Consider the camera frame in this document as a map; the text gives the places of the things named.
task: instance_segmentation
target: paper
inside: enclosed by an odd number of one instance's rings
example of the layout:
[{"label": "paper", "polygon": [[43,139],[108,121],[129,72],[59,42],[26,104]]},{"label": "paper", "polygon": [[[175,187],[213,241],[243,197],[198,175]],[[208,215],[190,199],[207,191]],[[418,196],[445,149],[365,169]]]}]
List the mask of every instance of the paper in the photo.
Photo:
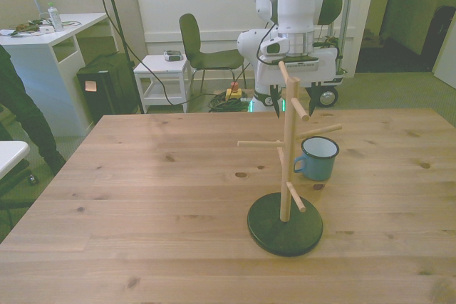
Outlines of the paper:
[{"label": "paper", "polygon": [[11,35],[13,32],[14,32],[14,30],[6,30],[6,29],[4,29],[4,30],[0,30],[0,35],[2,35],[2,36],[9,36],[9,35]]},{"label": "paper", "polygon": [[85,82],[85,91],[86,92],[96,92],[97,91],[96,81],[86,81]]}]

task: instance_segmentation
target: green chair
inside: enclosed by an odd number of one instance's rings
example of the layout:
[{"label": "green chair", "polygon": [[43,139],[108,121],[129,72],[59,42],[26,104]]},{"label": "green chair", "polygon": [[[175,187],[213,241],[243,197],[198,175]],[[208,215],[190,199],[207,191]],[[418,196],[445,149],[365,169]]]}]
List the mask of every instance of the green chair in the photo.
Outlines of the green chair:
[{"label": "green chair", "polygon": [[[198,27],[195,17],[192,14],[184,14],[179,19],[179,25],[182,41],[184,43],[185,55],[192,68],[194,68],[190,81],[190,89],[192,89],[195,73],[199,70],[202,70],[200,92],[202,92],[202,84],[204,82],[206,70],[230,70],[233,75],[233,81],[236,80],[233,70],[244,64],[244,57],[241,56],[237,49],[219,51],[216,53],[203,53],[201,52],[200,28]],[[244,69],[242,69],[242,75],[246,88],[247,82],[245,81]]]}]

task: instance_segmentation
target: small device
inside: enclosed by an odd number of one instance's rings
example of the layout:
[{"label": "small device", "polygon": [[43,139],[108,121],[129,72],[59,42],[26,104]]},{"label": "small device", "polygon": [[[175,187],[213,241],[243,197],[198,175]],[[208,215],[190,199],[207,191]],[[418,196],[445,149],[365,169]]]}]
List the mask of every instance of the small device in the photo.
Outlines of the small device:
[{"label": "small device", "polygon": [[165,53],[165,60],[166,61],[181,61],[182,54],[178,50],[166,50]]},{"label": "small device", "polygon": [[40,32],[41,33],[53,33],[56,32],[52,25],[40,25]]}]

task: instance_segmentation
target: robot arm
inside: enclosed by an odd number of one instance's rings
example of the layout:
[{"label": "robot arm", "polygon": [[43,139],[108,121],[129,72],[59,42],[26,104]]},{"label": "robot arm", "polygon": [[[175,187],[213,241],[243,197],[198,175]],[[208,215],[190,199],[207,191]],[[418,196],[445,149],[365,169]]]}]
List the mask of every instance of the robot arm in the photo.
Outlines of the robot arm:
[{"label": "robot arm", "polygon": [[[284,85],[279,61],[306,87],[335,78],[337,50],[314,50],[314,27],[332,23],[342,0],[255,0],[255,4],[258,16],[272,25],[270,31],[250,30],[238,39],[239,52],[254,67],[255,94],[267,94],[270,85]],[[260,104],[259,110],[272,109]]]}]

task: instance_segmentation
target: cable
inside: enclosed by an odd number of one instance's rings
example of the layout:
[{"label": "cable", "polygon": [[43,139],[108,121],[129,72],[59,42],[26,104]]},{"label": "cable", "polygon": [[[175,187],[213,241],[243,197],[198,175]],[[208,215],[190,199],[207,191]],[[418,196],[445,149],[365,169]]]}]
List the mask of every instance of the cable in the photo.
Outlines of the cable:
[{"label": "cable", "polygon": [[[111,22],[111,25],[112,25],[113,28],[115,29],[115,32],[117,32],[118,35],[120,36],[120,32],[119,32],[117,26],[114,24],[113,20],[111,19],[111,17],[110,17],[109,14],[108,14],[108,9],[106,8],[105,0],[101,0],[101,1],[103,2],[103,8],[105,9],[106,16],[108,17],[109,22]],[[204,95],[215,95],[215,96],[217,96],[217,94],[203,93],[203,94],[199,94],[198,96],[196,96],[196,97],[194,97],[194,98],[192,98],[192,99],[190,99],[190,100],[184,101],[183,103],[172,103],[172,102],[170,101],[170,99],[168,98],[168,95],[167,95],[167,93],[166,93],[165,84],[164,84],[164,83],[163,83],[163,82],[154,74],[153,71],[150,70],[149,67],[147,67],[147,66],[141,61],[141,59],[135,54],[135,52],[131,49],[131,47],[130,47],[126,42],[125,42],[125,45],[127,46],[128,50],[133,54],[133,56],[135,56],[135,58],[136,58],[136,59],[137,59],[137,60],[138,60],[138,61],[139,61],[139,62],[140,62],[140,63],[141,63],[141,64],[142,64],[142,65],[143,65],[143,66],[144,66],[144,67],[145,67],[145,68],[146,68],[146,69],[147,69],[147,70],[148,70],[148,71],[157,79],[157,81],[162,85],[162,87],[163,87],[163,93],[164,93],[164,95],[165,95],[166,101],[168,101],[168,103],[169,103],[170,105],[184,105],[185,103],[188,103],[188,102],[190,102],[190,101],[193,101],[193,100],[195,100],[195,99],[198,99],[199,97],[204,96]]]},{"label": "cable", "polygon": [[63,26],[80,26],[82,23],[80,21],[64,21],[62,22]]},{"label": "cable", "polygon": [[[209,112],[241,112],[249,107],[248,102],[241,101],[240,99],[231,99],[225,101],[227,92],[220,93],[209,102]],[[246,98],[247,94],[242,92],[242,97]]]},{"label": "cable", "polygon": [[256,51],[256,59],[258,61],[260,61],[261,63],[264,63],[264,64],[267,64],[267,65],[274,65],[273,63],[269,63],[269,62],[265,62],[263,61],[260,57],[259,57],[259,49],[261,48],[261,45],[264,41],[264,39],[271,33],[272,29],[275,27],[276,24],[274,24],[273,26],[271,26],[271,28],[268,30],[268,32],[266,32],[266,35],[264,35],[264,37],[261,39],[261,42],[259,42],[259,45],[258,45],[258,50]]}]

